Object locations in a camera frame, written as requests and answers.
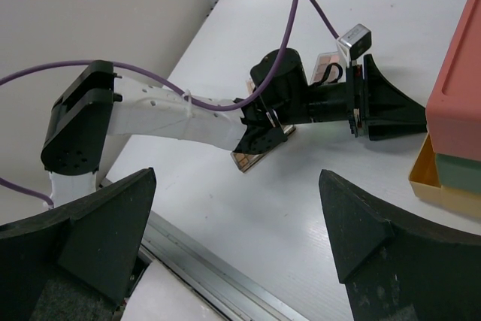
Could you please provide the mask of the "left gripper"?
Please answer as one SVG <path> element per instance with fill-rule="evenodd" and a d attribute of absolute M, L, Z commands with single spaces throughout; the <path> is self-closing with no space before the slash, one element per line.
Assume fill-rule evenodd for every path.
<path fill-rule="evenodd" d="M 287 48 L 271 81 L 253 104 L 272 114 L 281 125 L 346 120 L 358 135 L 360 95 L 357 80 L 362 67 L 343 71 L 344 82 L 309 84 L 299 53 Z M 384 141 L 427 132 L 425 107 L 392 85 L 378 69 L 374 58 L 363 60 L 361 119 L 372 141 Z"/>

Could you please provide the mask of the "right gripper thin right finger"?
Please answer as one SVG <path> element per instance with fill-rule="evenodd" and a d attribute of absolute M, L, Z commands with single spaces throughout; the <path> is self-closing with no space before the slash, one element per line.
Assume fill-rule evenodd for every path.
<path fill-rule="evenodd" d="M 480 237 L 421 218 L 329 170 L 319 193 L 355 320 L 478 320 Z"/>

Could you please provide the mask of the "right gripper large left finger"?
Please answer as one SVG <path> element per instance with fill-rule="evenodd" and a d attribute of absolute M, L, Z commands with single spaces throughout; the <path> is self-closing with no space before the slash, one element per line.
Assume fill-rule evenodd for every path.
<path fill-rule="evenodd" d="M 3 320 L 111 320 L 156 191 L 152 168 L 1 227 Z"/>

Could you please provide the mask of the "green drawer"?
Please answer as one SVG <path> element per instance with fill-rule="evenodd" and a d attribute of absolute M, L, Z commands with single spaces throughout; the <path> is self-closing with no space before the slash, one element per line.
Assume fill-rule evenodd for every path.
<path fill-rule="evenodd" d="M 435 164 L 442 186 L 480 194 L 480 161 L 437 153 Z"/>

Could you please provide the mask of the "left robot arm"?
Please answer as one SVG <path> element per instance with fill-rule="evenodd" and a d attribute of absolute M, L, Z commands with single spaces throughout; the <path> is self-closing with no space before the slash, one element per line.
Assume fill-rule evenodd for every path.
<path fill-rule="evenodd" d="M 213 100 L 195 106 L 184 92 L 118 78 L 113 64 L 94 61 L 56 101 L 41 161 L 52 183 L 51 205 L 94 193 L 105 139 L 149 135 L 259 155 L 287 140 L 287 126 L 347 121 L 372 141 L 425 132 L 425 109 L 382 75 L 373 57 L 340 68 L 334 80 L 309 83 L 296 50 L 287 49 L 272 79 L 269 53 L 251 70 L 254 101 Z"/>

